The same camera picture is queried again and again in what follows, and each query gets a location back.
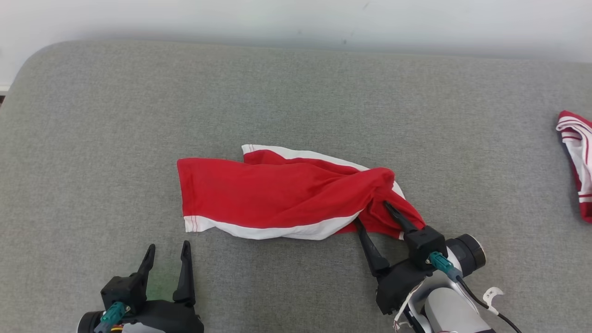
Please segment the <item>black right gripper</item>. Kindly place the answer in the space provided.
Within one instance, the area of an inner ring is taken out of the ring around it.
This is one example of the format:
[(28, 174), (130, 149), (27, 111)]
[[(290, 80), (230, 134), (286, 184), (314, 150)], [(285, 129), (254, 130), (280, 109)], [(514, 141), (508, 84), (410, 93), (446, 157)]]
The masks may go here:
[[(383, 202), (383, 206), (393, 219), (401, 226), (404, 234), (412, 234), (423, 230), (423, 226), (417, 227), (398, 211), (390, 202)], [(383, 257), (364, 227), (361, 219), (357, 217), (353, 221), (357, 228), (370, 273), (377, 278), (376, 303), (384, 315), (397, 312), (404, 303), (408, 294), (427, 277), (432, 276), (436, 268), (429, 266), (427, 269), (417, 268), (409, 259), (400, 261), (390, 267), (389, 261)]]

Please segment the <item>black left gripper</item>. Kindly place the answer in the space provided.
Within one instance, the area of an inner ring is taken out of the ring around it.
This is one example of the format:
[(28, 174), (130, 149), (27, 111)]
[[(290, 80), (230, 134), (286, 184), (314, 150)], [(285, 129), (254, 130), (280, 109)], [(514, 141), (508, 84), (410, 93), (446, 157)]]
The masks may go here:
[[(156, 245), (150, 244), (137, 271), (148, 278), (154, 266)], [(180, 255), (181, 268), (173, 302), (148, 301), (138, 315), (125, 318), (126, 333), (203, 333), (204, 325), (195, 305), (194, 268), (190, 241), (185, 240)]]

